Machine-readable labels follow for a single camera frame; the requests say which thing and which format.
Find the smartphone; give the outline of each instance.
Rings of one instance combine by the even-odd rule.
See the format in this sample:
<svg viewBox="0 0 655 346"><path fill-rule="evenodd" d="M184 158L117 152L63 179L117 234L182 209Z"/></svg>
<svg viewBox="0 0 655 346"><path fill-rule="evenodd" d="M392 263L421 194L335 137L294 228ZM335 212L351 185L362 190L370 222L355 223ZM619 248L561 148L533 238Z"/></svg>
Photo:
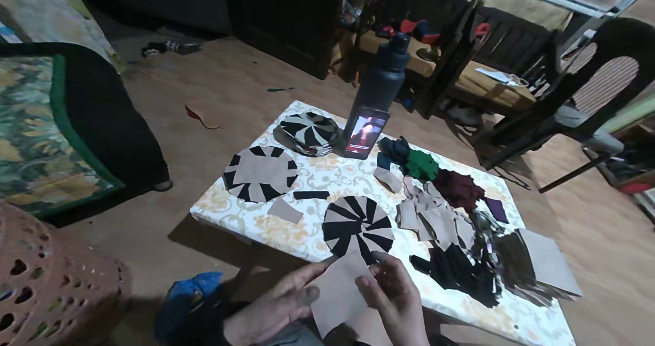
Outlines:
<svg viewBox="0 0 655 346"><path fill-rule="evenodd" d="M343 156L366 159L388 120L389 112L381 109L354 109L343 134Z"/></svg>

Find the maroon fabric scrap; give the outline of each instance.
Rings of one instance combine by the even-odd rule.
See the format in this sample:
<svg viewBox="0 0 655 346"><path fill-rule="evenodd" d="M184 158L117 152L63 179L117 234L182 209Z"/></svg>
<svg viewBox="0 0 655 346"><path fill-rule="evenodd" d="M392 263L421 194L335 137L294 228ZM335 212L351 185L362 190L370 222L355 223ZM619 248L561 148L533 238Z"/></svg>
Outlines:
<svg viewBox="0 0 655 346"><path fill-rule="evenodd" d="M476 185L471 176L454 171L440 168L432 183L451 207L464 208L467 212L472 212L476 201L485 197L485 190Z"/></svg>

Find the dark door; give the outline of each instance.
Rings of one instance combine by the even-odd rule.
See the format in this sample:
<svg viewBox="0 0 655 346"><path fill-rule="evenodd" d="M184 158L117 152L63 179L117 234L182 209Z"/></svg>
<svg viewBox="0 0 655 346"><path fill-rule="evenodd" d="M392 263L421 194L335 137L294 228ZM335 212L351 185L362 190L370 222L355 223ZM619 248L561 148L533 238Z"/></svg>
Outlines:
<svg viewBox="0 0 655 346"><path fill-rule="evenodd" d="M236 37L325 79L342 0L227 0Z"/></svg>

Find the hand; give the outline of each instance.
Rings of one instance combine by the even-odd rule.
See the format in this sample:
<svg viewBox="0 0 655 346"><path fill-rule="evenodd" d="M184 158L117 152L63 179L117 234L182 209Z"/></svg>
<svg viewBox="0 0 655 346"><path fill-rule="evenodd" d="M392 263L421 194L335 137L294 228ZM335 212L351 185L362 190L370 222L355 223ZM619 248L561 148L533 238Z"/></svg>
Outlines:
<svg viewBox="0 0 655 346"><path fill-rule="evenodd" d="M372 255L380 261L369 267L377 282L366 276L355 280L366 304L380 312L384 329L395 346L429 346L421 294L405 266L389 254Z"/></svg>
<svg viewBox="0 0 655 346"><path fill-rule="evenodd" d="M312 314L309 304L318 299L316 286L305 287L337 258L304 266L284 276L275 287L223 323L223 334L232 346L266 341L286 325Z"/></svg>

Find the white patterned tablecloth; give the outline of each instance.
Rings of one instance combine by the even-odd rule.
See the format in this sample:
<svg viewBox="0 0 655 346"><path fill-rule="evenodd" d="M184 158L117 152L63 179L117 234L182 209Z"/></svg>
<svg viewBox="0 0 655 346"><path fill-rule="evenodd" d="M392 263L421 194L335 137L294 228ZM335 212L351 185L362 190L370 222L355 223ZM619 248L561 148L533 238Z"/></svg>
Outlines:
<svg viewBox="0 0 655 346"><path fill-rule="evenodd" d="M307 111L331 117L341 128L346 123L342 117L296 100L250 147L283 148L273 138L273 129L284 117ZM439 163L440 168L471 175L476 184L485 190L487 197L501 200L509 220L509 224L506 225L508 231L524 227L510 191L501 178L426 149L414 145L411 147L429 153ZM266 212L273 201L256 203L237 199L225 190L223 178L219 178L193 205L190 209L191 215L200 222L228 229L298 258L320 261L331 255L323 241L321 229L328 204L342 196L367 196L377 201L380 207L389 213L396 237L390 254L405 263L414 283L421 291L423 306L525 345L575 345L557 301L554 301L551 307L538 307L504 290L499 299L500 305L489 309L473 300L468 294L442 289L429 276L413 268L409 263L409 257L414 254L430 259L428 252L430 246L427 242L417 241L413 232L397 228L394 220L396 205L405 199L405 195L402 191L397 194L389 192L373 177L379 152L377 146L364 161L341 158L334 153L325 157L306 157L287 148L284 149L298 165L299 176L293 184L293 190L284 195L283 199L305 214L299 224L295 225L279 217L269 216ZM402 173L396 165L392 165L392 172L402 179ZM295 200L293 191L329 191L330 198ZM478 201L478 206L488 210L481 200Z"/></svg>

